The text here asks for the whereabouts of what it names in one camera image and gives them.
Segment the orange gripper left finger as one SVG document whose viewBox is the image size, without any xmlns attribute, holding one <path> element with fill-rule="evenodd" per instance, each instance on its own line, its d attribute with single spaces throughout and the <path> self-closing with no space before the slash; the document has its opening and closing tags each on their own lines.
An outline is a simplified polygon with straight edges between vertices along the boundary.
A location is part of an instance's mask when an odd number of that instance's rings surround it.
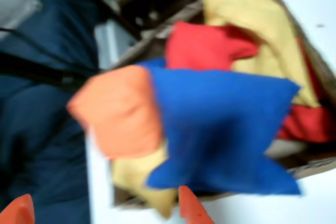
<svg viewBox="0 0 336 224">
<path fill-rule="evenodd" d="M 34 205 L 30 194 L 16 198 L 1 212 L 1 224 L 34 223 Z"/>
</svg>

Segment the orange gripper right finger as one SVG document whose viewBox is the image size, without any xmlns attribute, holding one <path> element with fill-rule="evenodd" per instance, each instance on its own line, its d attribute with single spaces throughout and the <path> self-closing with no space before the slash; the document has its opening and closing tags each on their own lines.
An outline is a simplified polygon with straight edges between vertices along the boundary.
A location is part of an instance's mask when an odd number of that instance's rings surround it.
<svg viewBox="0 0 336 224">
<path fill-rule="evenodd" d="M 187 224 L 214 224 L 203 205 L 187 186 L 178 189 L 180 216 Z"/>
</svg>

